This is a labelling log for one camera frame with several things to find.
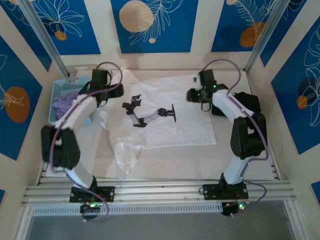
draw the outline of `plastic basket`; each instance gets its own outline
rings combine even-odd
[[[57,96],[63,95],[65,96],[66,94],[70,92],[79,92],[84,85],[90,81],[90,77],[88,76],[79,76],[79,77],[74,77],[74,78],[68,78],[66,79],[61,79],[54,81],[53,87],[52,87],[52,94],[51,94],[51,102],[50,102],[50,112],[49,112],[49,123],[52,125],[55,124],[55,122],[58,120],[56,114],[55,114],[55,109],[52,107],[52,104],[54,103],[54,100]],[[83,124],[91,124],[92,120],[94,117],[94,113],[92,113],[85,121]]]

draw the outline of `white vent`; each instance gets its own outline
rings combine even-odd
[[[99,214],[105,214],[106,207],[102,207]],[[187,214],[187,213],[222,213],[221,203],[184,203],[184,204],[131,204],[110,205],[110,215],[128,214]],[[36,207],[32,216],[78,216],[80,206]]]

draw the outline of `purple cable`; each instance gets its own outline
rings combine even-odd
[[[70,112],[65,116],[63,122],[59,125],[59,127],[56,129],[55,131],[55,134],[53,136],[53,139],[52,139],[52,143],[51,143],[51,147],[50,147],[50,154],[49,154],[49,163],[50,163],[50,167],[51,167],[51,170],[52,172],[54,173],[61,173],[61,172],[64,172],[66,173],[66,176],[68,177],[68,179],[76,186],[78,186],[79,188],[83,189],[84,191],[86,191],[87,193],[89,194],[92,194],[93,196],[95,196],[96,198],[100,199],[105,205],[106,205],[106,214],[104,217],[102,217],[101,219],[98,219],[98,220],[87,220],[85,219],[84,217],[84,213],[82,214],[82,218],[83,220],[85,220],[86,222],[90,222],[90,223],[100,223],[102,221],[104,221],[105,219],[107,219],[108,217],[108,214],[109,214],[109,206],[107,204],[107,202],[103,199],[103,197],[99,196],[98,194],[94,193],[93,191],[87,189],[86,187],[76,183],[70,176],[69,174],[65,171],[65,170],[56,170],[55,167],[54,167],[54,148],[55,148],[55,143],[56,143],[56,140],[57,140],[57,137],[58,137],[58,134],[61,130],[61,128],[63,127],[63,125],[66,123],[66,121],[68,120],[68,118],[71,116],[71,114],[75,111],[75,109],[81,104],[83,103],[86,99],[88,99],[89,97],[91,97],[92,95],[95,95],[95,94],[101,94],[101,93],[106,93],[106,92],[109,92],[109,91],[112,91],[114,89],[116,89],[117,87],[119,87],[119,85],[121,84],[122,80],[123,80],[123,73],[121,71],[121,68],[113,63],[113,62],[109,62],[109,61],[104,61],[102,63],[100,63],[96,69],[98,69],[101,65],[103,64],[111,64],[113,66],[115,66],[119,71],[120,71],[120,81],[118,82],[118,84],[116,84],[115,86],[111,87],[111,88],[107,88],[107,89],[103,89],[103,90],[98,90],[98,91],[94,91],[94,92],[91,92],[89,93],[87,96],[85,96],[83,99],[81,99],[79,102],[77,102],[74,106],[72,106]]]
[[[235,84],[232,85],[232,86],[228,89],[228,91],[227,91],[227,97],[250,119],[250,121],[251,121],[252,124],[254,125],[255,129],[258,131],[259,136],[260,136],[260,138],[261,138],[261,140],[262,140],[264,149],[265,149],[265,157],[253,157],[253,158],[251,158],[251,159],[246,163],[246,165],[244,166],[244,168],[243,168],[243,170],[242,170],[242,172],[241,172],[241,174],[240,174],[240,176],[242,177],[242,176],[244,175],[247,167],[248,167],[248,163],[250,163],[250,162],[252,162],[252,161],[266,161],[266,160],[268,160],[268,158],[269,158],[268,144],[267,144],[267,141],[266,141],[266,139],[265,139],[265,137],[264,137],[261,129],[259,128],[259,126],[258,126],[257,123],[255,122],[255,120],[254,120],[246,111],[244,111],[243,108],[240,106],[240,104],[239,104],[237,101],[235,101],[235,100],[231,97],[231,95],[230,95],[231,90],[240,82],[240,79],[241,79],[241,70],[240,70],[240,68],[238,67],[238,65],[235,64],[233,61],[231,61],[231,60],[229,60],[229,59],[219,58],[219,59],[215,59],[215,60],[210,61],[207,65],[204,66],[204,68],[203,68],[201,71],[205,70],[210,64],[215,63],[215,62],[218,62],[218,61],[225,61],[225,62],[231,63],[232,65],[235,66],[235,68],[236,68],[236,70],[237,70],[237,72],[238,72],[238,74],[239,74],[239,77],[238,77],[238,80],[235,82]],[[253,184],[253,185],[259,186],[259,187],[261,187],[261,188],[264,189],[263,195],[262,195],[261,197],[259,197],[258,200],[255,201],[255,202],[253,202],[253,203],[258,203],[258,202],[260,202],[260,201],[266,196],[266,194],[267,194],[267,189],[266,189],[266,187],[263,186],[262,184],[260,184],[260,183],[255,183],[255,182],[248,181],[248,180],[243,180],[243,181],[244,181],[245,183]]]

